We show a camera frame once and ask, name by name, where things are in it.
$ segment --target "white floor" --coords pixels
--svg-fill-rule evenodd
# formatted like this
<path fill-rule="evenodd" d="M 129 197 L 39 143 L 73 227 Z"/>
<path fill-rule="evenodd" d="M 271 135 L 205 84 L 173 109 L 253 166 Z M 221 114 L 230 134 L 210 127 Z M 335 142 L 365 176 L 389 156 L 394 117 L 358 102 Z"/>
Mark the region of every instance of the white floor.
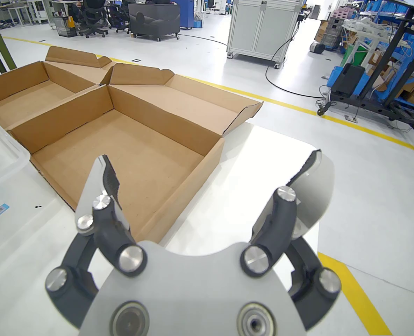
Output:
<path fill-rule="evenodd" d="M 208 15 L 202 29 L 182 30 L 227 43 L 230 16 Z M 336 53 L 309 52 L 319 21 L 301 24 L 281 70 L 268 76 L 290 91 L 318 96 L 321 79 L 341 61 Z M 48 25 L 15 27 L 5 37 L 44 41 L 112 58 L 169 68 L 178 74 L 226 85 L 306 109 L 317 110 L 315 100 L 288 94 L 264 77 L 268 62 L 236 56 L 226 59 L 220 43 L 192 37 L 168 37 L 158 43 L 133 39 L 114 30 L 106 38 L 63 38 Z M 5 39 L 17 64 L 43 60 L 47 46 Z M 344 119 L 344 106 L 329 115 Z M 348 109 L 354 114 L 355 109 Z M 320 147 L 335 163 L 335 192 L 322 219 L 319 251 L 346 263 L 394 335 L 414 335 L 414 151 L 357 129 L 281 107 L 269 102 L 253 123 Z M 389 129 L 387 120 L 359 111 L 359 125 L 414 144 L 414 132 Z M 344 296 L 311 335 L 367 335 Z"/>

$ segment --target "office chair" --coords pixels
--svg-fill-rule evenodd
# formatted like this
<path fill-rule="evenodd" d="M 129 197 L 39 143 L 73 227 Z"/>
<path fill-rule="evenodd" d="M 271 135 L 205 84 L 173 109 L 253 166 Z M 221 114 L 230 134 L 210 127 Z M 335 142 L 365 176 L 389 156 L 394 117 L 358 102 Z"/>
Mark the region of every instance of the office chair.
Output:
<path fill-rule="evenodd" d="M 108 34 L 105 2 L 106 0 L 84 0 L 84 9 L 81 9 L 81 13 L 86 27 L 80 29 L 80 36 L 86 35 L 86 38 L 89 38 L 90 34 L 99 33 L 105 37 Z"/>
<path fill-rule="evenodd" d="M 215 10 L 215 0 L 207 0 L 207 7 L 208 7 L 208 11 L 211 11 L 212 8 L 213 8 L 213 13 L 216 14 L 216 10 Z"/>

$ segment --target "blue cabinet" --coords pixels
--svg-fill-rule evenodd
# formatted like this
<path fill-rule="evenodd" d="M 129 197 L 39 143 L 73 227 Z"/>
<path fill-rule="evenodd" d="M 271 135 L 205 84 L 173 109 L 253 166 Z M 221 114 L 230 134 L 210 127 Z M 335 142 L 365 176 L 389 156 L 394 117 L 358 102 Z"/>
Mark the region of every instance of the blue cabinet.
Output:
<path fill-rule="evenodd" d="M 193 28 L 194 0 L 170 0 L 180 6 L 180 26 L 186 29 Z"/>

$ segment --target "yellow floor line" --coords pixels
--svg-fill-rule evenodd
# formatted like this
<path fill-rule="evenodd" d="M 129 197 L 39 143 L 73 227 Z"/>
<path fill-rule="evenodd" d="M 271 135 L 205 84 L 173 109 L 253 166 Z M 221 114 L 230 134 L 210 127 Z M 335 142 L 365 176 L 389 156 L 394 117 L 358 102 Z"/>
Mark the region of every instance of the yellow floor line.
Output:
<path fill-rule="evenodd" d="M 37 43 L 39 45 L 44 45 L 44 46 L 54 46 L 54 45 L 51 45 L 50 43 L 30 41 L 30 40 L 23 40 L 21 38 L 13 38 L 13 37 L 6 37 L 6 36 L 4 36 L 3 38 L 9 39 L 9 40 L 23 41 L 23 42 L 28 42 L 28 43 Z M 130 61 L 116 59 L 116 58 L 113 58 L 113 57 L 110 57 L 110 59 L 113 60 L 113 61 L 118 61 L 119 63 L 135 64 L 135 63 L 132 63 Z M 197 80 L 198 82 L 205 83 L 207 85 L 213 85 L 214 87 L 220 88 L 222 90 L 230 91 L 230 92 L 233 92 L 233 93 L 236 93 L 236 94 L 240 94 L 240 95 L 244 95 L 244 96 L 249 96 L 249 97 L 252 97 L 254 99 L 258 99 L 258 100 L 262 100 L 262 101 L 269 102 L 271 104 L 283 106 L 283 107 L 286 107 L 288 109 L 296 110 L 298 112 L 303 112 L 305 114 L 314 115 L 315 117 L 318 116 L 316 111 L 310 110 L 310 109 L 305 109 L 304 107 L 295 106 L 295 105 L 292 105 L 292 104 L 284 103 L 282 101 L 278 101 L 278 100 L 271 99 L 269 97 L 260 96 L 260 95 L 253 94 L 253 93 L 250 93 L 250 92 L 237 90 L 235 88 L 227 87 L 227 86 L 224 86 L 224 85 L 218 85 L 216 83 L 207 82 L 205 80 L 201 80 L 201 79 L 197 79 L 197 78 L 191 78 L 191 79 Z M 411 144 L 409 144 L 409 143 L 407 143 L 405 141 L 396 139 L 395 137 L 387 136 L 384 133 L 381 133 L 381 132 L 378 132 L 378 131 L 374 131 L 374 130 L 372 130 L 370 128 L 362 127 L 360 125 L 357 125 L 355 123 L 348 122 L 348 121 L 343 120 L 343 119 L 339 119 L 339 118 L 335 118 L 335 117 L 330 117 L 329 115 L 324 115 L 324 116 L 322 116 L 322 118 L 323 119 L 326 119 L 326 120 L 329 120 L 331 122 L 338 123 L 340 125 L 345 125 L 346 127 L 353 128 L 353 129 L 356 129 L 358 131 L 362 131 L 362 132 L 371 134 L 372 136 L 376 136 L 376 137 L 379 137 L 380 139 L 383 139 L 383 140 L 386 140 L 386 141 L 390 141 L 390 142 L 393 142 L 395 144 L 398 144 L 398 145 L 407 147 L 408 149 L 414 150 L 414 145 L 411 145 Z"/>
<path fill-rule="evenodd" d="M 342 292 L 347 298 L 351 307 L 356 312 L 369 335 L 392 335 L 384 323 L 381 315 L 373 306 L 372 302 L 354 278 L 348 267 L 337 260 L 319 253 L 319 259 L 324 267 L 336 272 L 342 283 Z"/>

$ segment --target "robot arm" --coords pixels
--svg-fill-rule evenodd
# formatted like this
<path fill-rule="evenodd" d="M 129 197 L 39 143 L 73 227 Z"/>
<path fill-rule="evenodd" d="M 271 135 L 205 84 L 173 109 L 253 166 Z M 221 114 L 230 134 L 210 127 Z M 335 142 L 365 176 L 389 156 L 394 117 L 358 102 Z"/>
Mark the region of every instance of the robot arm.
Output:
<path fill-rule="evenodd" d="M 306 336 L 341 288 L 337 275 L 322 267 L 301 237 L 327 208 L 330 175 L 330 160 L 320 150 L 313 152 L 287 186 L 274 191 L 249 243 L 191 257 L 150 241 L 135 242 L 118 202 L 119 181 L 102 155 L 76 209 L 78 233 L 63 262 L 47 276 L 46 291 L 80 336 L 230 336 L 237 331 Z M 97 248 L 114 267 L 100 289 L 88 271 Z M 288 292 L 272 270 L 284 253 L 294 266 Z"/>

